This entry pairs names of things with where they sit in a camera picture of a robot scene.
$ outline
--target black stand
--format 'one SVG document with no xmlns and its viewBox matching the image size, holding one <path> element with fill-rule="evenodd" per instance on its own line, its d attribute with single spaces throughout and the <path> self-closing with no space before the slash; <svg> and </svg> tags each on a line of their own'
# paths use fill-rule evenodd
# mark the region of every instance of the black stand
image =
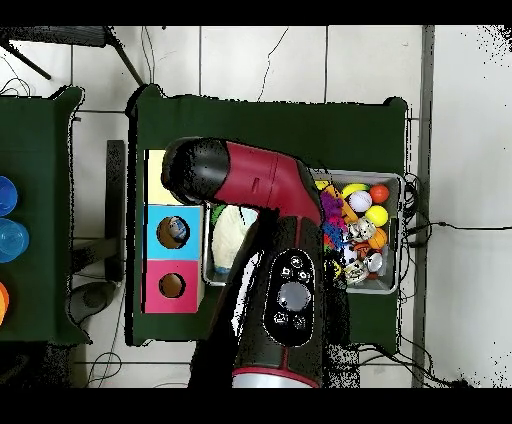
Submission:
<svg viewBox="0 0 512 424">
<path fill-rule="evenodd" d="M 34 42 L 48 42 L 89 47 L 104 47 L 109 44 L 116 49 L 117 54 L 132 74 L 139 86 L 144 85 L 142 78 L 133 67 L 130 59 L 123 50 L 119 40 L 108 27 L 32 27 L 22 30 L 20 28 L 0 28 L 0 47 L 21 60 L 25 65 L 36 71 L 39 75 L 51 80 L 50 74 L 37 66 L 30 59 L 21 54 L 9 40 L 24 40 Z"/>
<path fill-rule="evenodd" d="M 106 280 L 82 285 L 68 295 L 68 311 L 76 324 L 104 310 L 113 299 L 113 282 L 124 277 L 125 153 L 123 140 L 107 142 L 105 237 L 73 248 L 73 274 L 104 260 Z"/>
</svg>

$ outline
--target blue cup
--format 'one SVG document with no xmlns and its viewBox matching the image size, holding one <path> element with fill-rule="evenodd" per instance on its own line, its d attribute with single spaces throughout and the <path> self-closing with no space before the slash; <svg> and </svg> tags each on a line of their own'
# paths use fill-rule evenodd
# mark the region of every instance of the blue cup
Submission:
<svg viewBox="0 0 512 424">
<path fill-rule="evenodd" d="M 0 218 L 0 263 L 11 262 L 27 250 L 27 229 L 18 222 Z"/>
<path fill-rule="evenodd" d="M 18 192 L 9 178 L 0 176 L 0 216 L 10 213 L 18 201 Z"/>
</svg>

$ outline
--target green table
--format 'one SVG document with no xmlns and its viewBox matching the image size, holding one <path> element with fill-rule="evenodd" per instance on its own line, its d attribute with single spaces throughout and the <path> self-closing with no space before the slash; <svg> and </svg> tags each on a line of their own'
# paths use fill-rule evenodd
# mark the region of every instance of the green table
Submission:
<svg viewBox="0 0 512 424">
<path fill-rule="evenodd" d="M 0 341 L 88 340 L 65 308 L 72 230 L 69 127 L 82 95 L 67 87 L 49 99 L 0 96 L 0 175 L 10 178 L 19 194 L 6 218 L 30 234 L 26 252 L 0 264 L 0 281 L 10 294 Z"/>
<path fill-rule="evenodd" d="M 156 85 L 137 90 L 127 108 L 128 164 L 135 169 L 128 174 L 127 222 L 135 225 L 127 228 L 127 288 L 133 307 L 126 315 L 127 342 L 204 339 L 220 293 L 218 287 L 206 287 L 196 314 L 141 313 L 144 150 L 163 149 L 180 137 L 221 137 L 294 155 L 311 168 L 403 175 L 406 109 L 399 98 L 383 105 L 249 103 L 192 95 L 165 98 Z M 351 341 L 378 343 L 395 352 L 396 292 L 351 294 L 349 304 Z"/>
</svg>

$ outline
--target orange object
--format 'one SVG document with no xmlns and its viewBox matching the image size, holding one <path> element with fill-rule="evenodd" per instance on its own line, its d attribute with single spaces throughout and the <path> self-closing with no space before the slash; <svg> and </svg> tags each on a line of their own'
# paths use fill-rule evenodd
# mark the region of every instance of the orange object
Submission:
<svg viewBox="0 0 512 424">
<path fill-rule="evenodd" d="M 366 258 L 366 255 L 368 254 L 368 250 L 370 250 L 371 247 L 368 243 L 357 243 L 354 246 L 354 250 L 357 252 L 357 255 L 359 256 L 359 259 Z"/>
<path fill-rule="evenodd" d="M 0 283 L 0 325 L 4 320 L 5 314 L 7 313 L 7 307 L 9 306 L 9 293 L 5 286 Z"/>
<path fill-rule="evenodd" d="M 346 224 L 356 222 L 359 219 L 356 213 L 349 206 L 348 202 L 343 202 L 343 206 L 341 207 L 341 216 L 345 220 Z"/>
<path fill-rule="evenodd" d="M 389 197 L 389 190 L 385 185 L 377 184 L 370 189 L 370 196 L 373 203 L 383 203 Z"/>
<path fill-rule="evenodd" d="M 375 235 L 368 240 L 368 244 L 372 249 L 380 249 L 388 242 L 388 236 L 382 228 L 377 228 Z"/>
</svg>

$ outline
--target control buttons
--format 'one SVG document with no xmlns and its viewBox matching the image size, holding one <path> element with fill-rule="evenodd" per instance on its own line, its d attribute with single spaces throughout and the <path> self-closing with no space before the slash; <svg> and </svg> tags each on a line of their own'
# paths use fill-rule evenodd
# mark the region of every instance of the control buttons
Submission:
<svg viewBox="0 0 512 424">
<path fill-rule="evenodd" d="M 288 317 L 282 312 L 278 312 L 274 315 L 274 322 L 279 325 L 285 325 L 288 323 Z"/>
<path fill-rule="evenodd" d="M 300 268 L 302 266 L 302 260 L 298 256 L 292 256 L 290 262 L 294 268 Z"/>
<path fill-rule="evenodd" d="M 304 309 L 311 300 L 311 293 L 300 283 L 285 283 L 281 286 L 277 302 L 289 311 L 298 312 Z"/>
<path fill-rule="evenodd" d="M 293 326 L 297 330 L 304 330 L 306 328 L 306 320 L 304 317 L 296 316 L 293 318 Z"/>
<path fill-rule="evenodd" d="M 291 275 L 292 275 L 292 270 L 290 268 L 283 268 L 281 270 L 281 277 L 290 278 Z"/>
<path fill-rule="evenodd" d="M 302 283 L 306 283 L 309 280 L 309 275 L 305 271 L 299 272 L 299 281 Z"/>
</svg>

